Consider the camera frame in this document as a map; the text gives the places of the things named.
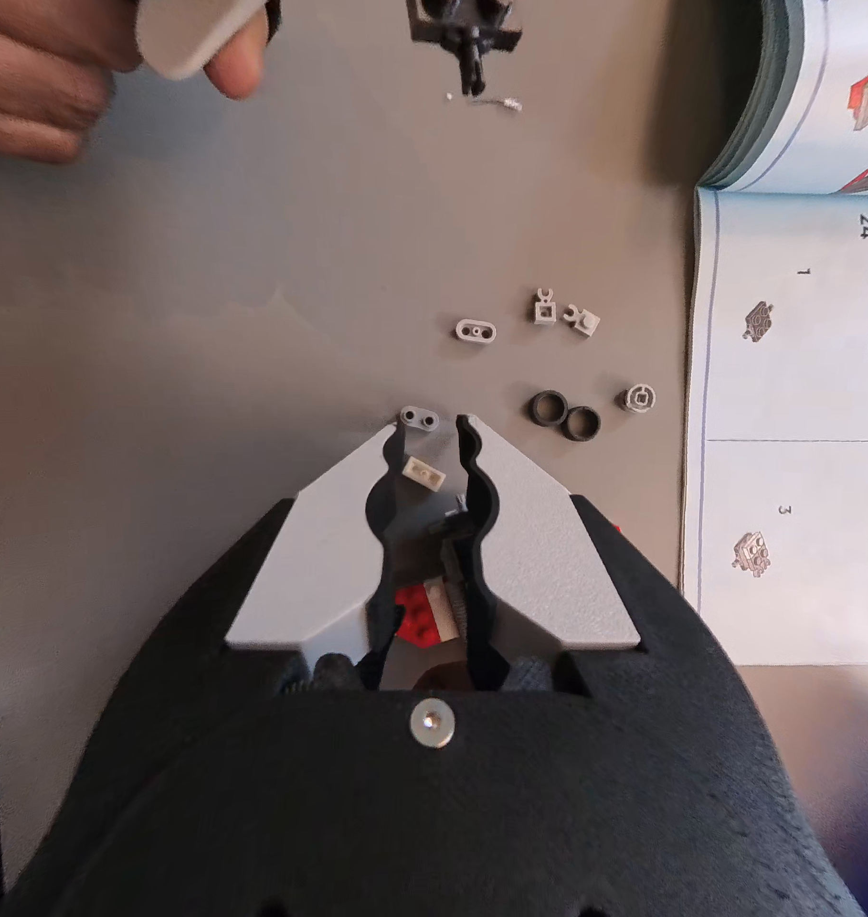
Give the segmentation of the red white brick plane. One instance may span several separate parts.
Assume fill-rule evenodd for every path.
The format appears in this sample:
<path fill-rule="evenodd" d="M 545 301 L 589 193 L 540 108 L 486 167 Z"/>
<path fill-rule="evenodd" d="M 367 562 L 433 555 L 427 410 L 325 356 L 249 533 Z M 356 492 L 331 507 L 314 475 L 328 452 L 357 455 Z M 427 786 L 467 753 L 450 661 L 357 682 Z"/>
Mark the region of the red white brick plane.
<path fill-rule="evenodd" d="M 421 649 L 454 641 L 466 649 L 484 644 L 490 611 L 474 558 L 478 546 L 479 525 L 461 492 L 454 507 L 408 542 L 395 580 L 399 639 Z"/>

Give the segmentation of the person's left hand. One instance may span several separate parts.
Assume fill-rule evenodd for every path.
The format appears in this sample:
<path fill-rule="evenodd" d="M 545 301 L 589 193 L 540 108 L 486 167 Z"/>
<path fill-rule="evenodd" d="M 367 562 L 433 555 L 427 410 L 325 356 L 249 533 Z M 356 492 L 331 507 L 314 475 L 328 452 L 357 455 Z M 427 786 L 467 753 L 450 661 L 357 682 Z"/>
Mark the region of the person's left hand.
<path fill-rule="evenodd" d="M 0 1 L 0 157 L 70 164 L 142 63 L 137 2 Z"/>

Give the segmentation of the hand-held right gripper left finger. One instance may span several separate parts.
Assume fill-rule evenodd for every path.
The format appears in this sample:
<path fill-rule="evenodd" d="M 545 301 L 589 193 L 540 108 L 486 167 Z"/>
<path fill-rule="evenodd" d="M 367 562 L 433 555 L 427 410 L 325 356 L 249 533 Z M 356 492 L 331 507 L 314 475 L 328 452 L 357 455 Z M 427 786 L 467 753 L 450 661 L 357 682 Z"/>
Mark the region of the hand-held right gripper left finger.
<path fill-rule="evenodd" d="M 296 651 L 309 673 L 342 655 L 379 689 L 402 621 L 385 532 L 404 456 L 405 426 L 388 424 L 297 494 L 227 632 L 229 648 Z"/>

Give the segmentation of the small white brick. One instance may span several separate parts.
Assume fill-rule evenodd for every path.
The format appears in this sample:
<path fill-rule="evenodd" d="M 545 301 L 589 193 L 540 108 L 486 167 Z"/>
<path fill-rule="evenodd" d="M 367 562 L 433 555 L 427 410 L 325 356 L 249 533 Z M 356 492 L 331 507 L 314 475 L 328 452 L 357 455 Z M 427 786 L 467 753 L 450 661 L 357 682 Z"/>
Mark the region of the small white brick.
<path fill-rule="evenodd" d="M 411 455 L 405 460 L 402 475 L 432 493 L 438 493 L 446 479 L 444 472 Z"/>

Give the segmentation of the instruction booklet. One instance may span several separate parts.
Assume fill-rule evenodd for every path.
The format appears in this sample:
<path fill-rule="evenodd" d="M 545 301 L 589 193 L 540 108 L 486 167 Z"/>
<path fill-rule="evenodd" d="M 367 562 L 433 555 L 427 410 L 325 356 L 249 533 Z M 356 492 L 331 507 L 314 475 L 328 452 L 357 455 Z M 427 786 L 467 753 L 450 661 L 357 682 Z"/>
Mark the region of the instruction booklet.
<path fill-rule="evenodd" d="M 696 192 L 680 582 L 737 666 L 868 665 L 868 1 L 761 6 Z"/>

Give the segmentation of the grey desk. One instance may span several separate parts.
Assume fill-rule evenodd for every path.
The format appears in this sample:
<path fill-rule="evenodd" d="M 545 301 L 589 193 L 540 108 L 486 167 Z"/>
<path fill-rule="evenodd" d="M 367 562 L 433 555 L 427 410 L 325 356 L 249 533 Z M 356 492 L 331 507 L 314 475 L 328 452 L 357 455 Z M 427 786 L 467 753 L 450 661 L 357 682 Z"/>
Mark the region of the grey desk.
<path fill-rule="evenodd" d="M 678 62 L 664 6 L 520 2 L 515 116 L 442 102 L 405 2 L 285 2 L 259 99 L 146 70 L 82 164 L 0 161 L 10 854 L 87 733 L 0 915 L 863 914 L 681 587 L 695 216 L 664 185 L 734 48 Z M 535 425 L 546 389 L 598 435 Z M 394 592 L 471 414 L 572 493 L 638 650 L 478 692 L 460 641 L 395 633 L 375 691 L 228 647 L 294 498 L 407 405 L 440 426 L 402 469 L 446 479 L 401 469 Z"/>

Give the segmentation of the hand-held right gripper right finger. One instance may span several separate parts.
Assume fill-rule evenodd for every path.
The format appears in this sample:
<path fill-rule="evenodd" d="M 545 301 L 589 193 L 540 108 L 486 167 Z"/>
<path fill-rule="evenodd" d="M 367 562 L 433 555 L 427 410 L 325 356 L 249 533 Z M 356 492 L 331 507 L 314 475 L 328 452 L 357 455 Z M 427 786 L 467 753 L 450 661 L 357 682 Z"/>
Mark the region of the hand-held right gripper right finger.
<path fill-rule="evenodd" d="M 474 691 L 550 690 L 565 656 L 631 652 L 639 632 L 572 493 L 479 417 L 456 417 L 465 511 L 444 571 Z"/>

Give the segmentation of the black brick with pin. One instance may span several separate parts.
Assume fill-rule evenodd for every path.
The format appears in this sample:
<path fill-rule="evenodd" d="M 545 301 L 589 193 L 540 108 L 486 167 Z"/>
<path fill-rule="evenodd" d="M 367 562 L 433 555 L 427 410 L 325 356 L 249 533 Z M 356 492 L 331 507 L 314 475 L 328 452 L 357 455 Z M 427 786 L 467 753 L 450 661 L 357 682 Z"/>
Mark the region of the black brick with pin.
<path fill-rule="evenodd" d="M 512 52 L 523 34 L 513 2 L 407 1 L 406 10 L 413 41 L 436 44 L 456 58 L 466 97 L 486 89 L 485 55 Z"/>

